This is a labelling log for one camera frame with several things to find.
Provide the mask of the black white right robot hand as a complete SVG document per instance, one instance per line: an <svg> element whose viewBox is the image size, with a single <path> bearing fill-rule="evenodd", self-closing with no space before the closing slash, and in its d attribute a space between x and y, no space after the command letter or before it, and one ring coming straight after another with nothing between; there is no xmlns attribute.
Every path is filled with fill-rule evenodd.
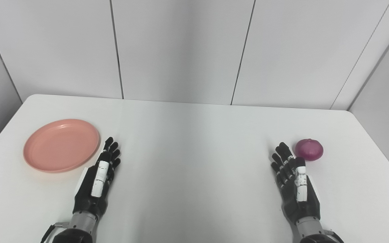
<svg viewBox="0 0 389 243"><path fill-rule="evenodd" d="M307 175L306 161L293 155L290 148L279 143L272 154L270 166L282 197L286 218L296 224L303 217L320 220L320 203Z"/></svg>

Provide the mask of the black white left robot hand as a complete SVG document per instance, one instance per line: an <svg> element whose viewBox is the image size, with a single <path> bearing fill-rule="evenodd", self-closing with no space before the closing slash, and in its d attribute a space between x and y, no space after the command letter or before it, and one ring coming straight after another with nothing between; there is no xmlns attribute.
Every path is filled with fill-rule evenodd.
<svg viewBox="0 0 389 243"><path fill-rule="evenodd" d="M73 213L89 212L97 219L105 214L107 195L120 165L119 144L108 137L95 164L82 173L81 182L74 199Z"/></svg>

